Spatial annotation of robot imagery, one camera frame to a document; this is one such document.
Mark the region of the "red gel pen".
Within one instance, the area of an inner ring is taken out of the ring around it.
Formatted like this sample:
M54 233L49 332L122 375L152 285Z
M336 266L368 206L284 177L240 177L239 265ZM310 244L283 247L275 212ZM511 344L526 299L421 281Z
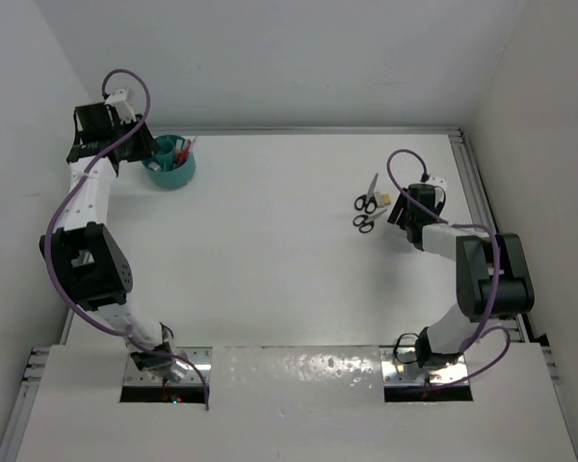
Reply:
M180 146L175 151L174 163L173 163L173 167L175 169L178 169L179 167L181 167L182 165L184 165L187 162L188 157L190 155L191 144L192 144L192 141L190 139L187 139L183 142L182 146Z

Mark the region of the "black handled scissors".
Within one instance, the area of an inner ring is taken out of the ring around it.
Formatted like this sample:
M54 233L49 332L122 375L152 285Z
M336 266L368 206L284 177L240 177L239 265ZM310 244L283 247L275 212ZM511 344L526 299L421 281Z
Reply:
M367 192L358 196L354 202L354 208L358 212L363 212L370 215L377 209L377 200L375 198L375 187L377 185L379 175L376 173L369 184Z
M370 215L358 215L353 220L353 226L358 230L359 233L368 234L374 229L375 221L384 215L387 211L388 209L385 208Z

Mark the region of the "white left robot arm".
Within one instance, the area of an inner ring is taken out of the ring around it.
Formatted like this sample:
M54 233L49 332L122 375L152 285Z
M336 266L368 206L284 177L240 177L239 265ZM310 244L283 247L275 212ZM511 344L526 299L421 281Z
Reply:
M73 119L75 138L66 157L69 193L39 240L40 252L79 316L121 337L138 370L176 381L173 334L132 296L131 267L106 224L120 163L148 160L160 146L126 102L79 106Z

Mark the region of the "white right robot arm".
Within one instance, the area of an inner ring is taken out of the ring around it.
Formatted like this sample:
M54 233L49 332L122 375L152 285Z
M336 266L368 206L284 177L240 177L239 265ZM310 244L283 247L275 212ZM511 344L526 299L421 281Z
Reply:
M417 366L454 363L495 321L530 312L535 291L520 237L477 225L449 224L435 205L436 187L414 183L400 189L388 219L421 251L455 264L456 302L423 328L414 350Z

